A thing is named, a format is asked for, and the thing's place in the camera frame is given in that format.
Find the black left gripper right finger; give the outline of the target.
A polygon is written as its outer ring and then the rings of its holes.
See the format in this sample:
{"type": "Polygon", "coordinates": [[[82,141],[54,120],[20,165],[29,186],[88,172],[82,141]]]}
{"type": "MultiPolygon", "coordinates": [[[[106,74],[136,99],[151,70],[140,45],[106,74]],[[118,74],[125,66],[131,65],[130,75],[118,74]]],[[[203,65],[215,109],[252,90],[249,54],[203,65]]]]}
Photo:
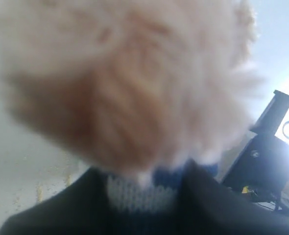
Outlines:
{"type": "Polygon", "coordinates": [[[189,160],[176,208],[181,235],[289,235],[289,217],[248,202],[189,160]]]}

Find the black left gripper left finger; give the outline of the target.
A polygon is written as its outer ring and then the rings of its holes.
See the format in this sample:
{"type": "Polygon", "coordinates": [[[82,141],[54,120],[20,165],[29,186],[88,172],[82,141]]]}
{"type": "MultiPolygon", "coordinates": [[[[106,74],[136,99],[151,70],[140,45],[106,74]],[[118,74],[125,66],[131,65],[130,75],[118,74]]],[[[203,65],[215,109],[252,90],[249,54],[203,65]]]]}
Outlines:
{"type": "Polygon", "coordinates": [[[10,216],[0,228],[0,235],[113,234],[104,178],[91,168],[54,197],[10,216]]]}

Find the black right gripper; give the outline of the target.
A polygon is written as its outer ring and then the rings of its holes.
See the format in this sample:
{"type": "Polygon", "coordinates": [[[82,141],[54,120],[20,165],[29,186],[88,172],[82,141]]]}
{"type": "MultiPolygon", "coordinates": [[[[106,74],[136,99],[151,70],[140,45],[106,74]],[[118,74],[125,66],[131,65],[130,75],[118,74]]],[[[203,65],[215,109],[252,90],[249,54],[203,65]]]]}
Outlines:
{"type": "Polygon", "coordinates": [[[241,152],[222,184],[250,202],[273,202],[288,211],[289,145],[272,135],[257,135],[241,152]]]}

